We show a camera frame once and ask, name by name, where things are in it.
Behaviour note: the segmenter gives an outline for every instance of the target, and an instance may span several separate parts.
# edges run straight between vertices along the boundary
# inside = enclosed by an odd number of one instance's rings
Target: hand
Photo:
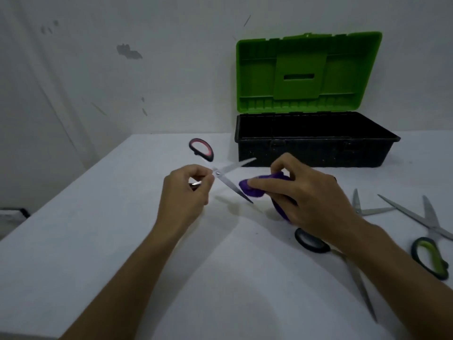
[[[363,226],[365,221],[355,213],[335,177],[304,165],[289,153],[270,166],[271,173],[283,168],[290,172],[293,181],[253,178],[247,183],[266,191],[292,224],[336,247],[341,246],[344,236],[356,234]],[[296,200],[297,205],[286,196]]]
[[[195,191],[189,186],[189,178],[201,180]],[[153,232],[179,240],[207,205],[213,183],[212,170],[200,165],[184,166],[167,175]]]

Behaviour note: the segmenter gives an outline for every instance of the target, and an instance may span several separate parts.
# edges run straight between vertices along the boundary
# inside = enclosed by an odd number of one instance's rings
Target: white wall
[[[359,111],[394,131],[453,128],[453,0],[21,3],[100,157],[132,133],[232,131],[236,40],[305,32],[382,31]]]
[[[0,12],[0,208],[35,212],[85,168]]]

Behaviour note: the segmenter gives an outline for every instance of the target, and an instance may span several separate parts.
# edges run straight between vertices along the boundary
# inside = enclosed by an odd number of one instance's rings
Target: open toolbox
[[[304,34],[236,45],[239,160],[289,152],[314,167],[377,167],[399,137],[356,110],[379,32]]]

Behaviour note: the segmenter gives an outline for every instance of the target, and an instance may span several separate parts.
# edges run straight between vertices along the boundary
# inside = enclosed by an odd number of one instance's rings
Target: black scissor handle
[[[194,143],[201,143],[202,145],[204,145],[207,148],[207,154],[202,153],[200,150],[195,148],[193,146]],[[195,155],[199,155],[209,162],[212,162],[214,160],[214,152],[212,151],[211,146],[205,140],[202,140],[201,138],[192,138],[189,142],[189,148],[191,151],[193,151],[195,153]]]
[[[302,247],[314,253],[327,253],[330,251],[330,246],[327,243],[301,228],[296,229],[294,237]]]
[[[435,271],[426,267],[419,258],[417,249],[419,246],[425,247],[431,254],[431,261],[433,263]],[[449,278],[449,264],[442,258],[439,248],[436,245],[436,242],[430,238],[418,238],[414,241],[411,246],[411,256],[418,262],[424,269],[426,269],[430,274],[435,276],[438,280],[447,280]]]

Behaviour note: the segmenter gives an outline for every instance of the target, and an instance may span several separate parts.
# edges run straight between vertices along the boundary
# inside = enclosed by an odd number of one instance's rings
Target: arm
[[[271,172],[283,168],[290,171],[293,181],[254,178],[248,185],[266,191],[292,224],[353,260],[414,336],[450,339],[453,290],[412,260],[384,230],[358,216],[334,177],[302,164],[291,154],[278,158]]]
[[[202,179],[192,191],[189,177]],[[156,223],[99,295],[60,338],[133,339],[151,291],[168,257],[208,202],[214,182],[208,168],[189,165],[164,179]]]

